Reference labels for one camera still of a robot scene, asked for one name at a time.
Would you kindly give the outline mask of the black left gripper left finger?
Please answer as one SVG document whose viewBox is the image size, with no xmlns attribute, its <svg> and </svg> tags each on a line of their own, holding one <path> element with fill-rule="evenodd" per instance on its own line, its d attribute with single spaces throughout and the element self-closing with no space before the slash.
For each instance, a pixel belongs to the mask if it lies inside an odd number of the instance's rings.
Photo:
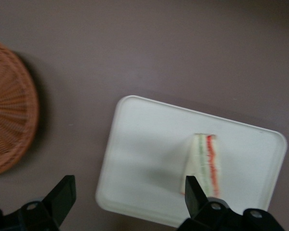
<svg viewBox="0 0 289 231">
<path fill-rule="evenodd" d="M 58 231 L 75 201 L 75 176 L 66 175 L 42 200 L 7 215 L 0 209 L 0 231 Z"/>
</svg>

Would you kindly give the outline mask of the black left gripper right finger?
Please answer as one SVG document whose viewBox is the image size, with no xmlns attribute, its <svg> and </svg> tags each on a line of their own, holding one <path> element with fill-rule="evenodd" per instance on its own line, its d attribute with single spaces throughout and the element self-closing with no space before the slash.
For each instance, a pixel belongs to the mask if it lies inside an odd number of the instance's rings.
<svg viewBox="0 0 289 231">
<path fill-rule="evenodd" d="M 242 215 L 221 199 L 207 197 L 196 177 L 185 179 L 185 204 L 190 218 L 181 231 L 283 231 L 284 228 L 267 211 L 249 208 Z"/>
</svg>

